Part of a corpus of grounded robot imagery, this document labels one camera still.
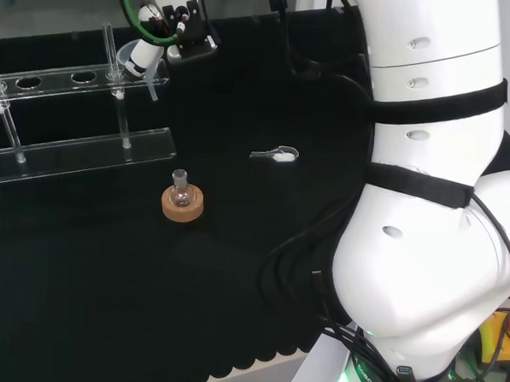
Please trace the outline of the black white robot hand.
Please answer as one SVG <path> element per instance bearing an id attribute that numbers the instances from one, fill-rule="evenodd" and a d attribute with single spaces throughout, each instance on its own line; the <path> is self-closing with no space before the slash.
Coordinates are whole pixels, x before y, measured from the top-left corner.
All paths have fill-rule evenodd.
<path id="1" fill-rule="evenodd" d="M 165 60 L 182 64 L 212 55 L 219 37 L 204 0 L 119 0 L 131 29 L 139 36 L 124 63 L 128 79 L 143 79 L 149 68 Z"/>

